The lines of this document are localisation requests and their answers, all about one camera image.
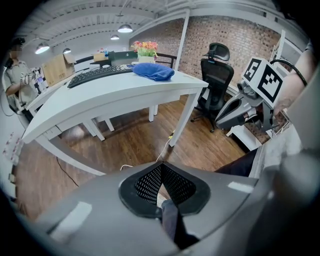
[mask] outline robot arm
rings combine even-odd
[[[262,131],[268,131],[278,126],[274,107],[283,83],[281,75],[265,59],[252,57],[241,76],[239,93],[217,115],[217,127],[229,129],[253,122]]]

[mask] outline blue cloth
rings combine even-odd
[[[132,68],[132,71],[154,81],[167,81],[175,74],[172,68],[154,63],[139,63]]]

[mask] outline black keyboard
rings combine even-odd
[[[89,82],[94,79],[103,78],[107,76],[122,74],[122,73],[129,73],[132,72],[131,67],[127,67],[127,65],[118,65],[118,66],[109,66],[104,68],[97,68],[91,70],[87,73],[82,73],[76,75],[74,78],[71,79],[68,88],[76,87],[83,83]]]

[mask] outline chair headrest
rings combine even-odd
[[[222,43],[212,42],[209,45],[209,51],[203,56],[208,56],[209,58],[217,58],[222,61],[228,61],[230,59],[229,48]]]

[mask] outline flower pot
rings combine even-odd
[[[139,63],[156,63],[156,61],[151,56],[139,56]]]

